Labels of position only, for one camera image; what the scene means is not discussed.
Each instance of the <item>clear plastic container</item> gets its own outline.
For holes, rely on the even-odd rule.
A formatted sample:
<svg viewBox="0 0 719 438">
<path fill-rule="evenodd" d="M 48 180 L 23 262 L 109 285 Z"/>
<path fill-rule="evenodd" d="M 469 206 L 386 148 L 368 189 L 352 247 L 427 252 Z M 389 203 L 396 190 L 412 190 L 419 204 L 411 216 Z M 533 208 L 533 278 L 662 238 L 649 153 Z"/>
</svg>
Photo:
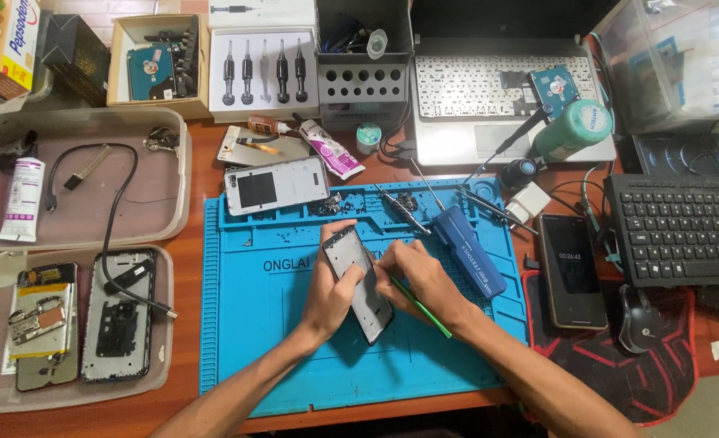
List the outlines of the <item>clear plastic container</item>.
<svg viewBox="0 0 719 438">
<path fill-rule="evenodd" d="M 719 118 L 719 0 L 631 0 L 600 34 L 630 133 Z"/>
<path fill-rule="evenodd" d="M 155 278 L 154 300 L 172 306 L 173 275 L 170 254 L 158 246 L 136 245 L 126 248 L 152 248 L 159 252 Z M 0 368 L 3 363 L 3 351 L 8 336 L 8 314 L 11 311 L 14 284 L 20 271 L 46 264 L 77 262 L 79 265 L 79 329 L 83 338 L 88 296 L 92 285 L 94 258 L 101 248 L 73 249 L 38 254 L 12 255 L 0 254 Z M 160 315 L 151 317 L 150 363 L 148 373 L 139 380 L 119 383 L 83 384 L 78 380 L 72 383 L 50 386 L 43 389 L 19 392 L 16 389 L 16 376 L 0 374 L 0 412 L 22 412 L 38 409 L 62 408 L 76 404 L 86 404 L 127 397 L 162 386 L 167 380 L 172 354 L 172 324 L 170 318 Z"/>
<path fill-rule="evenodd" d="M 173 153 L 150 152 L 144 139 L 155 126 L 180 134 Z M 65 157 L 54 178 L 58 207 L 46 211 L 45 184 L 56 158 L 81 144 L 129 144 L 138 153 L 137 171 L 116 211 L 112 245 L 152 242 L 178 234 L 187 223 L 191 183 L 192 142 L 181 116 L 166 108 L 90 108 L 71 111 L 16 114 L 0 124 L 0 146 L 29 129 L 38 133 L 38 159 L 46 165 L 37 223 L 37 240 L 20 243 L 0 240 L 0 251 L 99 248 L 116 192 L 132 164 L 127 150 L 115 148 L 86 179 L 70 191 L 64 182 L 94 153 L 79 150 Z M 0 172 L 0 228 L 11 176 Z"/>
</svg>

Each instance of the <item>pepsodent box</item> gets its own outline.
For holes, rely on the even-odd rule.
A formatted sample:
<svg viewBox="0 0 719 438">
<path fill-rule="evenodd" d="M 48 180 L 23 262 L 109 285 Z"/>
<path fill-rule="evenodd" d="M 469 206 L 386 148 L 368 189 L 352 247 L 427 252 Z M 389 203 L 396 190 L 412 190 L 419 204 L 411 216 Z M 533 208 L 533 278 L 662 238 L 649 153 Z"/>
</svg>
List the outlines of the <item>pepsodent box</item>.
<svg viewBox="0 0 719 438">
<path fill-rule="evenodd" d="M 0 0 L 0 97 L 6 101 L 32 89 L 39 25 L 36 0 Z"/>
</svg>

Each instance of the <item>laptop touchpad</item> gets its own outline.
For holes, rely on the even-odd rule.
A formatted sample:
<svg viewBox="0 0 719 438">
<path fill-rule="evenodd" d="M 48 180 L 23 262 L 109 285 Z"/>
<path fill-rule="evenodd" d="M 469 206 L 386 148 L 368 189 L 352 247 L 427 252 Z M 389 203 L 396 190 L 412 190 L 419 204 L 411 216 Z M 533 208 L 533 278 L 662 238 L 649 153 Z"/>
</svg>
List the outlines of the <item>laptop touchpad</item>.
<svg viewBox="0 0 719 438">
<path fill-rule="evenodd" d="M 475 130 L 475 145 L 479 151 L 479 158 L 489 158 L 505 139 L 513 135 L 520 125 L 478 125 Z M 516 143 L 511 145 L 501 157 L 524 158 L 530 148 L 530 136 L 522 135 Z"/>
</svg>

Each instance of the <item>pink glue tube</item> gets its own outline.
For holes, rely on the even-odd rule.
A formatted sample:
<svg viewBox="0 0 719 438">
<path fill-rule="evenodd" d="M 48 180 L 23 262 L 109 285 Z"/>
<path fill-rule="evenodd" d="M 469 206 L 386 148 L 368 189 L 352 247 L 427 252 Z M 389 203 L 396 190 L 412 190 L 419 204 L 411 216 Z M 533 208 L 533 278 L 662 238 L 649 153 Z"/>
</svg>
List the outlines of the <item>pink glue tube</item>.
<svg viewBox="0 0 719 438">
<path fill-rule="evenodd" d="M 359 164 L 346 148 L 333 140 L 318 123 L 313 120 L 303 120 L 297 113 L 292 116 L 300 124 L 298 130 L 300 135 L 321 155 L 328 171 L 346 180 L 365 170 L 365 166 Z"/>
</svg>

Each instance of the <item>brown adhesive bottle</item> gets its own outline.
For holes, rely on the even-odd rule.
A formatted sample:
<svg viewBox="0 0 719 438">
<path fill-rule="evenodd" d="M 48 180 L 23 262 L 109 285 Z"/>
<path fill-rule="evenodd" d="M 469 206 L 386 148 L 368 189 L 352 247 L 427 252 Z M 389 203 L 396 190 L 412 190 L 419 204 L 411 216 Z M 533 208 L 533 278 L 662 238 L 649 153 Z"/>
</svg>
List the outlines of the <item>brown adhesive bottle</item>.
<svg viewBox="0 0 719 438">
<path fill-rule="evenodd" d="M 279 122 L 274 118 L 252 115 L 249 117 L 249 129 L 258 134 L 273 135 L 285 134 L 292 130 L 286 123 Z"/>
</svg>

